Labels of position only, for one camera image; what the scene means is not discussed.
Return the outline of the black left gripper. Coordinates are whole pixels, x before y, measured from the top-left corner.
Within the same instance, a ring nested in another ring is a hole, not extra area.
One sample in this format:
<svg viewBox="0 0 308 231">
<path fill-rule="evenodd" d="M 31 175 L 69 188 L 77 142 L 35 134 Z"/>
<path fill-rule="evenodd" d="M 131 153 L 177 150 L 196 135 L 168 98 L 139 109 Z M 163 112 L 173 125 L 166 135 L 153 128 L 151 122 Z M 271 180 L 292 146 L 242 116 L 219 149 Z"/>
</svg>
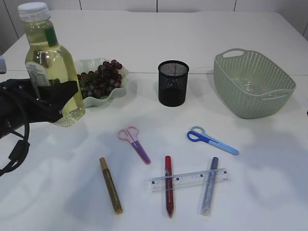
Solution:
<svg viewBox="0 0 308 231">
<path fill-rule="evenodd" d="M 36 51 L 38 63 L 37 98 L 30 79 L 8 79 L 0 84 L 0 137 L 26 123 L 56 122 L 64 116 L 64 106 L 78 92 L 76 81 L 60 83 L 56 67 L 47 52 Z"/>
</svg>

